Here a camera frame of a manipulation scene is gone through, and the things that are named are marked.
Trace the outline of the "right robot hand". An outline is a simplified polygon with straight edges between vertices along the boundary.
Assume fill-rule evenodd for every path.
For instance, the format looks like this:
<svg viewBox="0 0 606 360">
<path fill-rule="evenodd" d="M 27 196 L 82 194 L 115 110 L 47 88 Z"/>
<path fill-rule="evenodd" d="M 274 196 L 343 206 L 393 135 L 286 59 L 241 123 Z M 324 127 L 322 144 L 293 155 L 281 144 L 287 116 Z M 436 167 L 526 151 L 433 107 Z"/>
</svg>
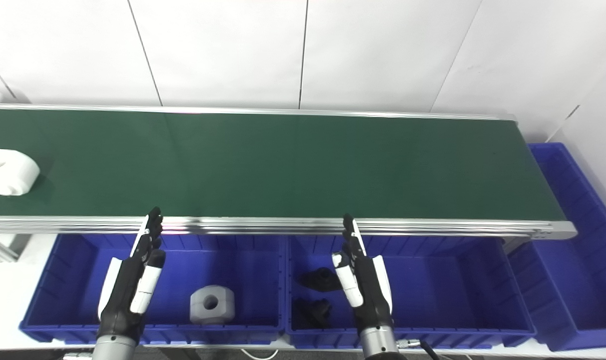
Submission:
<svg viewBox="0 0 606 360">
<path fill-rule="evenodd" d="M 348 303 L 357 331 L 392 328 L 392 295 L 382 255 L 367 254 L 357 221 L 350 214 L 342 218 L 344 242 L 332 253 L 332 264 Z"/>
</svg>

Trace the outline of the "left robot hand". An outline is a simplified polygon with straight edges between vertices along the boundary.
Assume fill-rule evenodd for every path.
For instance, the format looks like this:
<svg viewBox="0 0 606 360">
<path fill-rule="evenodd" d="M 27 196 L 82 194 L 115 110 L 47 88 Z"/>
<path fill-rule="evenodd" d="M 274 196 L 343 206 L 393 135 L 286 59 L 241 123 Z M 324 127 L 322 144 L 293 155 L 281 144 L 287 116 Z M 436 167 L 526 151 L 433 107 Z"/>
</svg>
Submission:
<svg viewBox="0 0 606 360">
<path fill-rule="evenodd" d="M 97 343 L 120 342 L 137 346 L 145 314 L 165 265 L 161 249 L 163 216 L 153 207 L 145 216 L 129 257 L 120 262 L 106 305 L 100 314 Z"/>
</svg>

